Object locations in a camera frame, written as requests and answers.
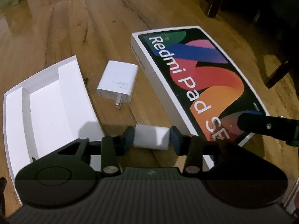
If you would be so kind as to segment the dark wooden chair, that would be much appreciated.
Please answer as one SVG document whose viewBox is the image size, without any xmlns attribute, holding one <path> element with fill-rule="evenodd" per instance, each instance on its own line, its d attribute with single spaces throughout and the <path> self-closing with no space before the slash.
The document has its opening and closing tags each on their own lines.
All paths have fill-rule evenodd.
<svg viewBox="0 0 299 224">
<path fill-rule="evenodd" d="M 298 87 L 298 0 L 206 0 L 207 17 L 215 18 L 219 10 L 239 16 L 253 25 L 270 44 L 281 61 L 266 79 L 273 87 L 286 74 Z"/>
</svg>

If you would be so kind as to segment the white box tray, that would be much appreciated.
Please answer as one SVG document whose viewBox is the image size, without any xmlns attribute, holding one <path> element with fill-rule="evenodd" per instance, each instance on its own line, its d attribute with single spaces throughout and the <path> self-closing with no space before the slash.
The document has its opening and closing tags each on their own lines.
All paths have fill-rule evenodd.
<svg viewBox="0 0 299 224">
<path fill-rule="evenodd" d="M 95 171 L 83 151 L 104 132 L 76 56 L 5 93 L 3 130 L 9 173 L 23 204 L 64 205 L 91 191 Z"/>
</svg>

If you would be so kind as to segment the white charger with prongs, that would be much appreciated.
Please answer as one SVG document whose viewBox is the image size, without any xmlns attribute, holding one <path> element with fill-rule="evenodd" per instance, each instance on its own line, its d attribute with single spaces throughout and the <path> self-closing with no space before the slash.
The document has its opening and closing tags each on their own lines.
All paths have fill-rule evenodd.
<svg viewBox="0 0 299 224">
<path fill-rule="evenodd" d="M 115 107 L 132 99 L 138 66 L 132 63 L 109 60 L 97 86 L 98 95 L 115 101 Z"/>
</svg>

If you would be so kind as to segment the small white cable box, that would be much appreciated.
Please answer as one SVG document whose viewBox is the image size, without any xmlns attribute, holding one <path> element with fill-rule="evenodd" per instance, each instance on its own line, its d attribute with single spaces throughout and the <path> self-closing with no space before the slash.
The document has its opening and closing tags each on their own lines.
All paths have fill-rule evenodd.
<svg viewBox="0 0 299 224">
<path fill-rule="evenodd" d="M 135 127 L 133 146 L 153 150 L 168 150 L 170 128 L 138 124 Z"/>
</svg>

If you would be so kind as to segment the Redmi Pad SE box lid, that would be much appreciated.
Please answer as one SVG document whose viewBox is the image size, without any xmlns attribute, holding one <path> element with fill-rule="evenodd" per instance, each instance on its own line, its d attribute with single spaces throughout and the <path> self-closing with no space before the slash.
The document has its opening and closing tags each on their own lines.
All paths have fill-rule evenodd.
<svg viewBox="0 0 299 224">
<path fill-rule="evenodd" d="M 135 32 L 131 49 L 169 121 L 185 135 L 242 146 L 252 133 L 237 127 L 238 117 L 268 115 L 240 68 L 199 26 Z"/>
</svg>

